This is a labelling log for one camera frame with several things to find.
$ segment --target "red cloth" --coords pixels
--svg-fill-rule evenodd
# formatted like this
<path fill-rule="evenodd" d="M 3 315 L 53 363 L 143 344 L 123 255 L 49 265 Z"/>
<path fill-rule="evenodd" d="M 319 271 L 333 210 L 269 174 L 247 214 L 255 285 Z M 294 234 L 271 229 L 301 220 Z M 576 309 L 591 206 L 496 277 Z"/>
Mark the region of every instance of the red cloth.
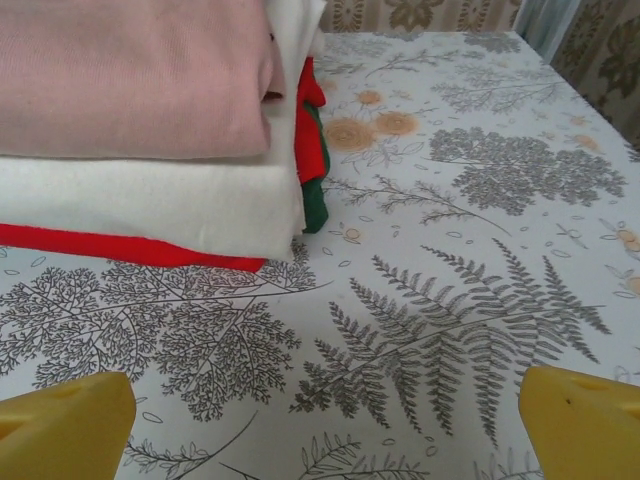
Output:
<path fill-rule="evenodd" d="M 86 257 L 110 258 L 153 267 L 202 265 L 257 272 L 265 263 L 261 258 L 223 257 L 193 252 L 148 238 L 66 232 L 6 224 L 0 224 L 0 244 Z"/>
<path fill-rule="evenodd" d="M 327 174 L 322 139 L 318 135 L 318 125 L 311 114 L 305 110 L 305 102 L 317 108 L 323 107 L 327 103 L 324 93 L 313 75 L 313 58 L 311 57 L 307 58 L 304 63 L 298 84 L 294 149 L 301 185 Z"/>
<path fill-rule="evenodd" d="M 324 156 L 318 126 L 304 102 L 322 107 L 326 99 L 313 76 L 313 59 L 307 58 L 297 97 L 295 155 L 300 184 L 324 176 Z M 257 272 L 261 258 L 224 257 L 187 250 L 169 243 L 139 237 L 67 232 L 48 228 L 0 224 L 0 245 L 48 252 L 101 257 L 154 267 L 202 265 Z"/>

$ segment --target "pink cloth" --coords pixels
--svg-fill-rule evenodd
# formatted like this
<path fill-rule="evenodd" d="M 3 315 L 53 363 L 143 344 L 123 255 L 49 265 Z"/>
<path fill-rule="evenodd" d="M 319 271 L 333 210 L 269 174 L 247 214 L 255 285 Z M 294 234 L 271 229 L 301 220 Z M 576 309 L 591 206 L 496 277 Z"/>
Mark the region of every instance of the pink cloth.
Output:
<path fill-rule="evenodd" d="M 0 154 L 266 152 L 284 73 L 263 2 L 0 0 Z"/>

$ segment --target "green cloth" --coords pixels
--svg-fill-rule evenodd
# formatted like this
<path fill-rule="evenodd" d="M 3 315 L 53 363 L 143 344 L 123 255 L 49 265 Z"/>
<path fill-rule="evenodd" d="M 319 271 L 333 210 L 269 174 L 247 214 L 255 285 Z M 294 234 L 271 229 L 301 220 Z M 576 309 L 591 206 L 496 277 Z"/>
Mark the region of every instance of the green cloth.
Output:
<path fill-rule="evenodd" d="M 322 134 L 323 125 L 320 120 L 320 114 L 316 107 L 309 105 L 306 102 L 304 104 L 304 108 L 311 114 L 316 125 L 318 125 L 320 140 L 322 142 L 322 155 L 324 157 L 325 171 L 328 173 L 329 168 L 331 168 L 331 158 L 329 157 L 327 143 L 325 142 L 324 135 Z M 307 223 L 307 228 L 304 230 L 304 233 L 318 233 L 329 219 L 329 211 L 327 210 L 327 205 L 324 202 L 324 192 L 322 191 L 323 180 L 324 177 L 318 177 L 302 184 L 304 218 Z"/>

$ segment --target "folded towel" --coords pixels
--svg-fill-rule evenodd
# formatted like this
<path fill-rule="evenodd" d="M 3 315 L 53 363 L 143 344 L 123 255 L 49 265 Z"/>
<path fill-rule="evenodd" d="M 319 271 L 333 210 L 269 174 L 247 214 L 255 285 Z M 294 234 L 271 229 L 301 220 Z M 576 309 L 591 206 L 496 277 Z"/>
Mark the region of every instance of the folded towel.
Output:
<path fill-rule="evenodd" d="M 0 158 L 0 223 L 289 259 L 304 219 L 293 150 L 295 88 L 324 7 L 324 0 L 268 3 L 287 84 L 285 101 L 265 107 L 274 132 L 268 154 L 213 164 Z"/>
<path fill-rule="evenodd" d="M 322 123 L 316 107 L 325 104 L 322 89 L 313 75 L 313 59 L 307 58 L 298 82 L 295 154 L 298 178 L 302 184 L 306 233 L 316 233 L 329 214 L 321 183 L 329 168 L 329 154 L 322 139 Z M 300 103 L 306 116 L 301 118 Z M 312 174 L 320 169 L 321 174 Z M 202 265 L 257 272 L 266 262 L 259 258 L 225 257 L 193 252 L 157 240 L 95 233 L 67 232 L 45 228 L 0 224 L 0 245 L 31 248 L 90 257 L 104 257 L 122 262 L 154 267 Z"/>
<path fill-rule="evenodd" d="M 264 0 L 0 0 L 0 153 L 264 153 L 271 33 Z"/>

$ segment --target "yellow plastic object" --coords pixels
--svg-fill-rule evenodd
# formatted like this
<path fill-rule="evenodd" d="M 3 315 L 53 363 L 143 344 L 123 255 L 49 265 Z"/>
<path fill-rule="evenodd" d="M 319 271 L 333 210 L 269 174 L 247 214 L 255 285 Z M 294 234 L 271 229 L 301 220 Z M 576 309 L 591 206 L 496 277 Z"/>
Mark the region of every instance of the yellow plastic object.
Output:
<path fill-rule="evenodd" d="M 546 480 L 640 479 L 640 388 L 534 367 L 520 415 Z"/>
<path fill-rule="evenodd" d="M 0 402 L 0 479 L 113 480 L 135 411 L 122 373 Z"/>

